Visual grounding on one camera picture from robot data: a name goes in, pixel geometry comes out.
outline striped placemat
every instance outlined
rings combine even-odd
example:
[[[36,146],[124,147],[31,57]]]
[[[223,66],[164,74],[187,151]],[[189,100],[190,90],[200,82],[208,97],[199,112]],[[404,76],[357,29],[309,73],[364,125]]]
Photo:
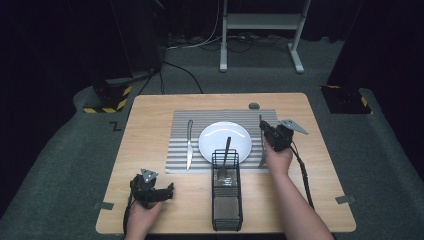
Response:
[[[168,155],[165,171],[167,173],[210,173],[211,163],[199,151],[199,136],[203,129],[215,122],[234,122],[244,127],[252,138],[252,151],[240,163],[240,171],[267,172],[259,169],[262,157],[261,130],[259,115],[271,126],[278,124],[275,110],[181,110],[175,111],[172,120],[171,136],[169,139]],[[193,120],[191,142],[193,160],[187,171],[187,122]]]

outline black wire basket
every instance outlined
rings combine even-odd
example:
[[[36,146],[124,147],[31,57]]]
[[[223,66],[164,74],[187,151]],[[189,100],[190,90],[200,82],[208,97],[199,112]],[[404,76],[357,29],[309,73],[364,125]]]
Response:
[[[215,231],[239,231],[243,223],[239,155],[229,149],[225,161],[226,176],[219,177],[225,150],[212,153],[212,225]]]

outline gray carpet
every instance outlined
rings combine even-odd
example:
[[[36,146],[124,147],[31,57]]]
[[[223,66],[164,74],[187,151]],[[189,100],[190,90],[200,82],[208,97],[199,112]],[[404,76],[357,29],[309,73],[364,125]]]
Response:
[[[234,51],[247,45],[231,43]],[[285,45],[255,45],[243,53],[229,52],[227,73],[219,72],[219,51],[175,49],[166,61],[184,67],[204,93],[303,92],[311,103],[357,229],[337,233],[338,239],[424,239],[424,184],[409,163],[373,93],[361,89],[373,114],[331,114],[319,86],[328,76],[341,42],[301,41],[305,67],[297,74]],[[166,94],[199,93],[186,72],[164,64]],[[101,202],[114,165],[134,97],[146,80],[134,83],[124,110],[85,114],[90,91],[74,97],[77,113],[49,141],[0,222],[0,239],[120,239],[95,230]],[[161,94],[155,75],[141,94]],[[270,235],[152,235],[150,239],[281,239]]]

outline black and yellow tape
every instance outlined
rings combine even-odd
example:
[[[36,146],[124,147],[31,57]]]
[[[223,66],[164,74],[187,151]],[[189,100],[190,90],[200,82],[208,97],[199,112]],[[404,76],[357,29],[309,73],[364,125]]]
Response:
[[[84,112],[86,113],[116,113],[121,112],[124,108],[129,93],[131,92],[131,86],[123,89],[122,93],[116,94],[113,102],[109,106],[84,106]]]

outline human arm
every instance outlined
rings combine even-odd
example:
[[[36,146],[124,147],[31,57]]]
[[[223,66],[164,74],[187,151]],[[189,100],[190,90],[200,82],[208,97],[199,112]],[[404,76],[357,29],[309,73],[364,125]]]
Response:
[[[266,140],[264,146],[287,239],[333,239],[325,223],[309,206],[289,177],[292,150],[287,148],[275,152]]]
[[[142,240],[153,227],[164,202],[158,202],[151,209],[145,209],[139,201],[131,205],[125,240]]]

